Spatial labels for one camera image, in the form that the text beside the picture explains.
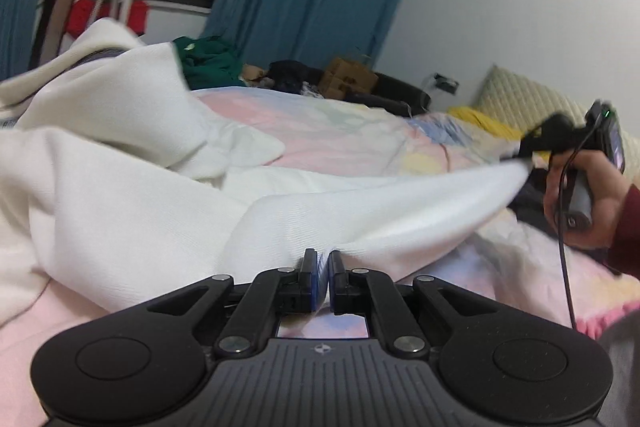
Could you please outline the person's right hand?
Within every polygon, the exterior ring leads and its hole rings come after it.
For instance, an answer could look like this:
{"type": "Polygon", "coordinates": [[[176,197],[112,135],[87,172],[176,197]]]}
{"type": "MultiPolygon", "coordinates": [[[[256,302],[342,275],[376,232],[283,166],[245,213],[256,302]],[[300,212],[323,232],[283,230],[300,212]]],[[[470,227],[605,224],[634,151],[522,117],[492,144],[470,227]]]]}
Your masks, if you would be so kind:
{"type": "Polygon", "coordinates": [[[628,196],[635,191],[605,153],[568,150],[551,157],[544,214],[566,245],[610,248],[628,196]]]}

